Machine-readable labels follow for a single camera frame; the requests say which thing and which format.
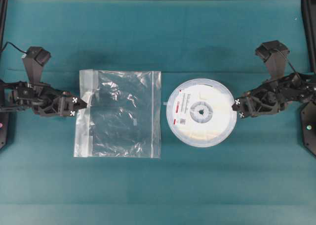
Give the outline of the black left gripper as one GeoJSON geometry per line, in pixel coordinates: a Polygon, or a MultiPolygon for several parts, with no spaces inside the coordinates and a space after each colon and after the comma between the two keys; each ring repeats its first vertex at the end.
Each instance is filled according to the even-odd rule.
{"type": "Polygon", "coordinates": [[[43,117],[74,117],[75,110],[85,109],[87,103],[69,91],[54,89],[46,83],[31,84],[15,82],[9,84],[9,111],[32,111],[43,117]]]}

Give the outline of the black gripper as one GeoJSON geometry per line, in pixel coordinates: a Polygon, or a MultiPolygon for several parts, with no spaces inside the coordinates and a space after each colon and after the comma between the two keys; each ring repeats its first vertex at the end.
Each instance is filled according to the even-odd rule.
{"type": "Polygon", "coordinates": [[[232,109],[240,118],[277,114],[297,100],[300,75],[292,73],[277,80],[266,80],[255,89],[246,91],[236,98],[232,109]]]}

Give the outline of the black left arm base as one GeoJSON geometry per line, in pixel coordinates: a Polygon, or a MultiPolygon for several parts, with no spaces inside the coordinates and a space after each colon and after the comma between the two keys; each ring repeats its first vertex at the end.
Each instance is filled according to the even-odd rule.
{"type": "Polygon", "coordinates": [[[0,149],[2,149],[7,142],[9,113],[0,113],[0,149]]]}

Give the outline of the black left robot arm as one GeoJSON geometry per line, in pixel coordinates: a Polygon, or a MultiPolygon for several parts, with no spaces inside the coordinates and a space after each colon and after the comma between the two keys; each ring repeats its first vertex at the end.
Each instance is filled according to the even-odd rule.
{"type": "Polygon", "coordinates": [[[0,82],[1,113],[32,109],[43,117],[74,117],[87,103],[69,91],[54,89],[46,83],[0,82]]]}

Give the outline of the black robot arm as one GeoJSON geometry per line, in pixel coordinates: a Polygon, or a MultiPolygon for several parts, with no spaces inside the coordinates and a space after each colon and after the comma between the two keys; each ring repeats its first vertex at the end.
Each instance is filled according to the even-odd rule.
{"type": "Polygon", "coordinates": [[[264,81],[255,89],[235,98],[232,109],[241,118],[273,115],[285,110],[292,101],[316,101],[316,76],[291,73],[275,80],[264,81]]]}

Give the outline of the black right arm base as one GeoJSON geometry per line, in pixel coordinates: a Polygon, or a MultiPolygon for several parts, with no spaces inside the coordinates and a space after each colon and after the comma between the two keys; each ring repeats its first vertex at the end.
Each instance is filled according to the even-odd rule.
{"type": "Polygon", "coordinates": [[[302,126],[303,144],[312,153],[316,155],[316,104],[307,103],[300,112],[300,121],[302,126]]]}

